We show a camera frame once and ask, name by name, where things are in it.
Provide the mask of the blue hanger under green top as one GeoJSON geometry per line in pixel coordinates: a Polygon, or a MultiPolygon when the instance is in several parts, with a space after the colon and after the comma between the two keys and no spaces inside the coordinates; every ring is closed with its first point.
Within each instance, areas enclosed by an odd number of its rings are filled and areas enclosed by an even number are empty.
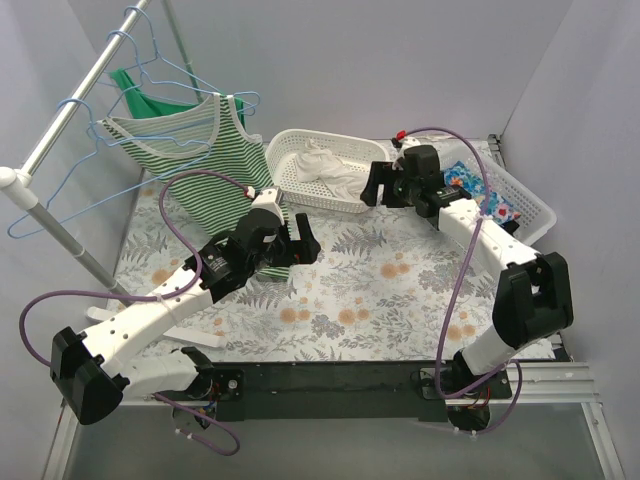
{"type": "MultiPolygon", "coordinates": [[[[132,44],[134,47],[134,64],[129,67],[119,68],[124,69],[135,82],[135,86],[140,88],[144,93],[148,95],[153,95],[155,97],[160,97],[161,99],[166,100],[177,100],[179,103],[191,103],[191,104],[201,104],[207,95],[212,93],[220,93],[220,90],[204,79],[198,77],[195,74],[194,68],[192,66],[191,58],[186,49],[186,42],[183,39],[181,29],[178,23],[177,15],[175,8],[171,1],[162,1],[161,2],[164,14],[167,18],[167,22],[171,33],[173,35],[176,47],[181,56],[182,64],[179,65],[175,62],[169,60],[166,56],[164,56],[160,50],[159,43],[154,30],[154,23],[150,19],[150,17],[144,13],[140,8],[135,6],[130,6],[125,9],[126,13],[137,12],[139,15],[145,18],[149,28],[149,34],[151,37],[151,46],[153,48],[153,54],[147,58],[142,59],[139,54],[138,46],[135,40],[132,40],[132,44]],[[153,80],[150,75],[149,66],[154,64],[162,64],[168,68],[176,70],[177,72],[183,74],[187,77],[185,82],[179,82],[175,80],[153,80]],[[144,90],[144,87],[150,86],[174,86],[178,89],[191,91],[195,95],[195,102],[187,102],[185,100],[178,100],[174,98],[168,98],[161,95],[154,95],[148,91],[144,90]]],[[[112,85],[120,91],[119,100],[123,100],[125,103],[124,93],[115,85],[112,81],[112,85]]]]}

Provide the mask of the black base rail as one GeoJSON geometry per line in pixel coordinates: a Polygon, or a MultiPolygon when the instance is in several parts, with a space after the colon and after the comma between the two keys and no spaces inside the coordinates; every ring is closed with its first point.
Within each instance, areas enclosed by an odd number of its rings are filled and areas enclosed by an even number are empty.
{"type": "Polygon", "coordinates": [[[433,361],[216,363],[213,391],[220,422],[248,420],[412,419],[445,422],[449,408],[435,391],[433,361]]]}

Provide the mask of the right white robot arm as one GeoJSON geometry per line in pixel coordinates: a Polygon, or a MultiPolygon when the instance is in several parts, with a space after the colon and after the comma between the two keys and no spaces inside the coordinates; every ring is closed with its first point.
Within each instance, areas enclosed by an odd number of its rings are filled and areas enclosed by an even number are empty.
{"type": "Polygon", "coordinates": [[[361,199],[368,206],[414,208],[438,231],[467,244],[465,258],[482,263],[497,283],[491,325],[449,365],[435,368],[434,386],[441,397],[479,395],[517,353],[572,325],[564,257],[521,243],[463,186],[447,184],[434,147],[407,147],[396,162],[372,163],[361,199]]]}

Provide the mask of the black cloth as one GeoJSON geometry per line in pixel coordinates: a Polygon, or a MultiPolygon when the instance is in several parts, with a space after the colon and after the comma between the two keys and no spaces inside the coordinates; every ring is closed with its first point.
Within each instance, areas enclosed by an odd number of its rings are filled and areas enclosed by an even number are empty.
{"type": "Polygon", "coordinates": [[[520,228],[520,224],[516,220],[509,220],[500,225],[509,235],[513,236],[514,233],[520,228]]]}

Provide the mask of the silver clothes rack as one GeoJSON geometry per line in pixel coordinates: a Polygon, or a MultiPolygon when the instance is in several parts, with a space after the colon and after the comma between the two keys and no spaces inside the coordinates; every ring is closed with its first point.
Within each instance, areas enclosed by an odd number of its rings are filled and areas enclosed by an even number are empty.
{"type": "Polygon", "coordinates": [[[7,179],[2,182],[2,191],[16,206],[43,228],[62,248],[64,248],[94,279],[109,291],[108,296],[121,300],[126,306],[131,304],[131,296],[124,287],[108,273],[98,260],[45,208],[38,200],[30,184],[44,160],[54,148],[79,107],[92,91],[100,76],[114,58],[124,42],[124,36],[129,34],[139,19],[146,12],[150,3],[137,1],[124,14],[123,23],[116,33],[108,38],[103,50],[97,56],[94,64],[89,68],[70,97],[64,100],[56,110],[50,124],[37,141],[32,151],[18,169],[7,169],[7,179]]]}

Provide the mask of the green striped tank top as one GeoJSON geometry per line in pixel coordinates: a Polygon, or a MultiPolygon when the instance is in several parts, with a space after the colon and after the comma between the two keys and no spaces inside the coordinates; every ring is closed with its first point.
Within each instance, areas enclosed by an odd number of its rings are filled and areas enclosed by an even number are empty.
{"type": "MultiPolygon", "coordinates": [[[[251,141],[236,132],[226,131],[211,149],[197,152],[193,147],[183,148],[171,156],[152,155],[134,143],[122,148],[155,177],[169,173],[175,167],[186,167],[167,178],[159,179],[162,182],[185,171],[207,170],[260,191],[272,185],[272,178],[262,137],[258,134],[249,135],[257,138],[251,141]]],[[[169,192],[209,236],[233,230],[250,207],[249,199],[241,193],[239,187],[213,176],[200,174],[180,179],[169,187],[169,192]]]]}

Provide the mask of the white perforated basket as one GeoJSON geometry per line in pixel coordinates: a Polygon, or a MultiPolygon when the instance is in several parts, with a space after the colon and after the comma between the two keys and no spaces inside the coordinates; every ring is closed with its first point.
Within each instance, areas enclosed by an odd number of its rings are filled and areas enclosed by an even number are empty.
{"type": "Polygon", "coordinates": [[[345,213],[363,213],[360,199],[371,164],[387,162],[379,143],[327,132],[288,129],[266,149],[273,184],[290,203],[345,213]]]}

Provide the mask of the blue hanger under striped top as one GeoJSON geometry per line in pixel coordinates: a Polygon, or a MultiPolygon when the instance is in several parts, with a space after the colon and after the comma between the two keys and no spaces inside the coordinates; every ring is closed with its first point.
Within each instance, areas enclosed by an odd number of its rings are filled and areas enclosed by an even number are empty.
{"type": "Polygon", "coordinates": [[[253,114],[255,105],[242,98],[219,93],[206,94],[196,105],[172,104],[152,100],[140,94],[129,102],[130,118],[108,116],[100,121],[116,140],[131,140],[152,155],[171,156],[183,148],[197,152],[214,145],[226,131],[236,132],[253,141],[247,134],[243,118],[253,114]]]}

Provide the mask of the white tank top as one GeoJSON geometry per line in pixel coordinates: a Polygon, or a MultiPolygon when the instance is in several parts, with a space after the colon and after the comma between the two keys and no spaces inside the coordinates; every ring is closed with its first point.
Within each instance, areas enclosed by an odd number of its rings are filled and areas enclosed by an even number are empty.
{"type": "Polygon", "coordinates": [[[359,201],[368,174],[352,170],[329,149],[319,147],[312,139],[305,141],[294,157],[297,180],[301,183],[321,181],[335,198],[359,201]]]}

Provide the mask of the solid green tank top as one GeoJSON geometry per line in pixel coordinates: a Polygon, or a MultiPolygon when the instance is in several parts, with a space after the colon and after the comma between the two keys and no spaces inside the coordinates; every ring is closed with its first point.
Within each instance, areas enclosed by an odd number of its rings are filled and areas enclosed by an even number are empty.
{"type": "Polygon", "coordinates": [[[135,86],[135,82],[124,69],[117,69],[108,73],[110,79],[124,93],[124,98],[130,115],[134,119],[149,119],[171,116],[187,112],[197,107],[197,104],[179,103],[177,100],[166,100],[144,93],[135,86]]]}

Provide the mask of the light blue wire hanger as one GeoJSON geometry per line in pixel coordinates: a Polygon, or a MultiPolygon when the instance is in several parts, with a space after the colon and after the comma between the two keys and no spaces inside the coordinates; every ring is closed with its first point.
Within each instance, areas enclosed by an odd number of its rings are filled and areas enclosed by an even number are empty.
{"type": "MultiPolygon", "coordinates": [[[[57,187],[57,189],[51,194],[50,198],[45,202],[44,204],[44,208],[47,212],[49,212],[50,207],[52,206],[54,200],[58,197],[58,195],[63,191],[63,189],[65,188],[65,186],[71,181],[71,180],[75,180],[74,179],[74,174],[76,173],[80,173],[83,174],[81,175],[82,178],[78,177],[79,179],[82,180],[87,180],[89,182],[88,185],[90,186],[96,186],[98,185],[98,180],[99,180],[99,173],[103,173],[106,174],[107,173],[107,167],[109,166],[118,166],[116,164],[111,165],[108,163],[105,163],[107,160],[107,156],[106,154],[103,154],[100,152],[100,148],[101,146],[103,146],[103,150],[106,151],[106,149],[111,149],[111,148],[116,148],[116,147],[123,147],[127,144],[132,144],[135,142],[172,142],[173,144],[177,145],[176,148],[186,148],[189,147],[190,145],[204,145],[205,149],[211,149],[211,145],[212,145],[212,141],[210,140],[205,140],[203,136],[201,136],[202,138],[199,138],[197,135],[196,137],[194,137],[195,139],[191,139],[191,140],[187,140],[186,138],[186,134],[182,134],[180,132],[182,132],[183,130],[186,129],[191,129],[191,128],[196,128],[196,127],[200,127],[201,125],[206,125],[209,123],[212,123],[215,120],[215,116],[210,116],[208,118],[205,119],[200,119],[198,121],[195,122],[190,122],[188,124],[184,124],[184,125],[178,125],[176,128],[171,128],[171,129],[164,129],[164,130],[159,130],[159,128],[155,128],[155,127],[160,127],[160,126],[166,126],[166,125],[151,125],[154,127],[153,131],[151,132],[137,132],[137,133],[142,133],[141,135],[132,135],[132,132],[127,131],[124,127],[125,126],[149,126],[147,125],[147,123],[149,123],[151,120],[166,120],[169,117],[158,117],[158,118],[152,118],[152,119],[144,119],[144,120],[135,120],[134,119],[122,119],[123,121],[126,120],[127,125],[122,124],[123,122],[118,122],[116,120],[116,118],[113,117],[106,117],[105,119],[101,120],[101,121],[95,121],[94,117],[93,117],[93,111],[91,109],[91,107],[89,106],[88,103],[86,103],[84,100],[80,100],[80,99],[75,99],[75,98],[68,98],[65,99],[63,101],[61,101],[58,105],[57,110],[59,110],[60,112],[56,112],[56,113],[62,113],[63,108],[65,107],[71,107],[71,106],[84,106],[87,110],[88,110],[88,115],[89,115],[89,123],[88,123],[88,127],[85,133],[87,133],[87,135],[89,136],[90,139],[92,139],[94,141],[94,151],[87,154],[86,156],[82,157],[80,160],[78,160],[71,168],[70,170],[67,172],[67,174],[65,175],[65,177],[62,179],[61,184],[57,187]],[[99,134],[97,132],[97,128],[101,127],[105,130],[107,130],[107,133],[109,133],[109,135],[111,135],[111,137],[113,137],[113,141],[108,141],[107,137],[99,134]],[[102,170],[100,172],[98,172],[97,168],[98,168],[98,160],[100,160],[100,165],[102,168],[102,170]]],[[[169,170],[169,173],[164,173],[161,174],[159,176],[153,177],[151,180],[158,180],[158,179],[163,179],[163,178],[167,178],[170,174],[174,174],[176,172],[179,172],[181,170],[186,169],[185,166],[182,167],[175,167],[173,169],[169,170]]],[[[86,212],[91,211],[92,209],[95,209],[115,198],[118,198],[122,195],[128,194],[129,192],[133,192],[137,189],[139,189],[140,187],[146,185],[147,183],[151,182],[151,180],[149,181],[139,181],[139,183],[134,184],[120,192],[114,193],[108,197],[105,197],[102,200],[99,200],[91,205],[88,205],[86,207],[84,207],[81,210],[78,210],[77,212],[69,215],[68,217],[62,219],[62,220],[58,220],[58,222],[60,222],[61,224],[67,223],[83,214],[85,214],[86,212]]],[[[11,223],[6,230],[7,235],[9,236],[9,238],[14,239],[14,240],[20,240],[20,239],[24,239],[33,235],[36,235],[40,232],[44,231],[44,227],[40,227],[36,230],[30,231],[30,232],[26,232],[26,233],[17,233],[17,231],[15,231],[15,227],[17,227],[18,225],[20,225],[22,222],[26,221],[28,217],[28,213],[25,213],[22,217],[20,217],[19,219],[17,219],[16,221],[14,221],[13,223],[11,223]]]]}

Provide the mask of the white lattice basket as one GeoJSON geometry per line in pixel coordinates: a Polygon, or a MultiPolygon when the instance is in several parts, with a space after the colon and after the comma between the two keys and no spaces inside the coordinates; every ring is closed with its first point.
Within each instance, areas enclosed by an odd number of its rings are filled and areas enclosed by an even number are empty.
{"type": "MultiPolygon", "coordinates": [[[[477,152],[486,170],[490,193],[491,190],[494,190],[501,194],[520,213],[520,218],[516,220],[520,224],[520,228],[514,233],[514,236],[520,242],[532,246],[555,225],[557,221],[555,213],[533,192],[496,163],[486,146],[480,146],[477,152]]],[[[444,147],[438,147],[438,154],[443,171],[461,161],[474,174],[482,177],[473,153],[463,143],[450,142],[444,147]]]]}

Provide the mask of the blue floral cloth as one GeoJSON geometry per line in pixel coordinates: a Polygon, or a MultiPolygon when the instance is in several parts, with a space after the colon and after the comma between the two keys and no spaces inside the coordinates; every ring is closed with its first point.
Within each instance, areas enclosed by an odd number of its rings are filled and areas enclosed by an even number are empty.
{"type": "MultiPolygon", "coordinates": [[[[444,170],[444,180],[447,185],[457,185],[464,188],[471,194],[479,207],[485,199],[485,186],[480,175],[474,174],[463,162],[458,161],[453,166],[444,170]]],[[[520,218],[520,213],[501,194],[491,190],[488,214],[492,216],[498,224],[516,221],[520,218]]]]}

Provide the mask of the floral table mat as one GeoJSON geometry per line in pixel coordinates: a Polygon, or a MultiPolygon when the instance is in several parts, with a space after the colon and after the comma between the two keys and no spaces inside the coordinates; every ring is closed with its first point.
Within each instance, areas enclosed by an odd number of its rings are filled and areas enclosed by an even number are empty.
{"type": "Polygon", "coordinates": [[[495,285],[410,209],[309,209],[321,251],[285,279],[252,277],[187,318],[216,361],[450,358],[491,322],[495,285]]]}

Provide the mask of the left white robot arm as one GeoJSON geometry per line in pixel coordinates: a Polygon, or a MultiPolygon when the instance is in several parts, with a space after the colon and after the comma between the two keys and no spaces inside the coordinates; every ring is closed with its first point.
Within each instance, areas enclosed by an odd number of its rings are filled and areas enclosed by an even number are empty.
{"type": "Polygon", "coordinates": [[[176,391],[205,398],[214,368],[196,348],[150,362],[136,363],[134,357],[182,320],[243,288],[258,270],[314,263],[320,244],[307,215],[295,219],[298,239],[272,211],[253,208],[235,229],[215,234],[189,257],[151,301],[79,333],[70,327],[59,331],[52,340],[50,376],[79,422],[101,421],[125,397],[176,391]]]}

